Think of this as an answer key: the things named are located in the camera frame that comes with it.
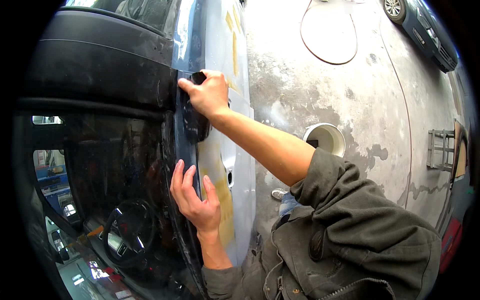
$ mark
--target shoe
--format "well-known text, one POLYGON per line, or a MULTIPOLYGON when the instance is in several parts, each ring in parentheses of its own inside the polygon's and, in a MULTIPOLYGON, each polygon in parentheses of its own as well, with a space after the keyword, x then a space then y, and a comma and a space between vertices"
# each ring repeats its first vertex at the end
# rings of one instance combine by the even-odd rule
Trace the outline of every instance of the shoe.
POLYGON ((281 201, 282 200, 282 197, 288 193, 287 191, 283 190, 283 189, 274 189, 272 191, 272 197, 274 197, 276 200, 279 200, 281 201))

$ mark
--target hand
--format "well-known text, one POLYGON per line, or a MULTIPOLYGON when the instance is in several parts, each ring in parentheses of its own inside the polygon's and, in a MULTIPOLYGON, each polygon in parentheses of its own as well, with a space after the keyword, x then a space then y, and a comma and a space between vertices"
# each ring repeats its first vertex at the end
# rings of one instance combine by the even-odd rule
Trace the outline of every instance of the hand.
POLYGON ((220 202, 215 191, 215 186, 210 178, 205 175, 203 183, 207 198, 204 201, 198 198, 192 186, 195 174, 195 165, 191 166, 183 176, 184 162, 179 160, 173 171, 170 192, 177 203, 180 212, 197 228, 200 238, 218 237, 220 226, 220 202))
POLYGON ((202 70, 207 79, 201 85, 180 78, 179 86, 188 93, 192 106, 207 119, 214 119, 219 113, 229 111, 228 82, 222 72, 202 70))

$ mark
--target car headlight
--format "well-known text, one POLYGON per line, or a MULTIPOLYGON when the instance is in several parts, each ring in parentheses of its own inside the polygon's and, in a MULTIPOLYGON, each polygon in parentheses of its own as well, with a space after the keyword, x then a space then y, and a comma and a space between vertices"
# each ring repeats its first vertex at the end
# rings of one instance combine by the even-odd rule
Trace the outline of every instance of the car headlight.
POLYGON ((423 26, 423 28, 425 28, 428 35, 432 39, 433 43, 438 48, 439 45, 440 45, 440 42, 438 40, 437 34, 433 31, 430 23, 428 23, 427 18, 425 18, 425 16, 420 13, 420 8, 418 8, 418 7, 417 7, 417 20, 420 22, 420 24, 423 26))

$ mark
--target metal rack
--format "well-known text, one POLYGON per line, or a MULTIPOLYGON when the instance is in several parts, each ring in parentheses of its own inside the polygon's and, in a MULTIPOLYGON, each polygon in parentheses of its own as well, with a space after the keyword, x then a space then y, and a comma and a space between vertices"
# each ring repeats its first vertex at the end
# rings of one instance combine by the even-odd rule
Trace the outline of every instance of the metal rack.
POLYGON ((454 152, 453 148, 450 148, 450 139, 455 138, 455 131, 453 130, 429 130, 428 131, 428 155, 427 155, 427 166, 431 168, 436 168, 442 171, 452 172, 453 165, 450 164, 449 154, 454 152), (436 138, 442 139, 440 144, 436 144, 436 138), (438 151, 441 151, 442 161, 441 164, 435 164, 435 155, 439 155, 438 151))

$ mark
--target steering wheel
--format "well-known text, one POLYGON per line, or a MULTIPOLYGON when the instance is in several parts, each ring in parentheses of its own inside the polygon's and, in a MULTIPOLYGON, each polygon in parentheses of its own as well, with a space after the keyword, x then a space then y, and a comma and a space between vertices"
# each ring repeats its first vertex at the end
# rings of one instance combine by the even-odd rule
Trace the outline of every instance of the steering wheel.
POLYGON ((107 219, 103 228, 103 248, 115 265, 128 268, 140 263, 153 245, 153 239, 156 235, 155 216, 153 209, 147 201, 135 199, 121 202, 107 219), (112 227, 125 243, 128 249, 136 254, 131 258, 118 259, 115 257, 108 245, 108 234, 112 227), (145 234, 145 229, 150 227, 150 234, 145 234))

